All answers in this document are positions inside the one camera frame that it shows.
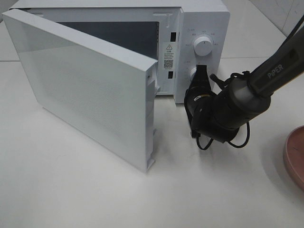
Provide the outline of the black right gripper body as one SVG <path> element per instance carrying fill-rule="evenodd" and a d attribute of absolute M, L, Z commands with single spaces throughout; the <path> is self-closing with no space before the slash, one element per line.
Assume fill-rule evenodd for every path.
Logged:
<path fill-rule="evenodd" d="M 184 97 L 184 107 L 187 117 L 192 119 L 195 109 L 202 103 L 203 99 L 213 95 L 214 93 L 211 90 L 209 82 L 191 82 Z"/>

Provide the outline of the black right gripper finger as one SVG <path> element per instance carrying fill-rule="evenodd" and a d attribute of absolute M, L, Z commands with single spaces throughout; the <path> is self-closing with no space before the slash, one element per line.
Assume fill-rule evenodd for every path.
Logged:
<path fill-rule="evenodd" d="M 209 76 L 207 73 L 206 65 L 196 65 L 196 71 L 194 73 L 192 83 L 195 86 L 209 86 Z"/>

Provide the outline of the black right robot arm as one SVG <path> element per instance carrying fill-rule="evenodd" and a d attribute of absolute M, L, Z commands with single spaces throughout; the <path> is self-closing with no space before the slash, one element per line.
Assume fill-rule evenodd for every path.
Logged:
<path fill-rule="evenodd" d="M 206 65 L 198 65 L 184 98 L 192 138 L 204 135 L 230 142 L 241 126 L 269 108 L 276 90 L 303 71 L 302 28 L 253 72 L 233 73 L 222 81 L 215 74 L 209 76 Z"/>

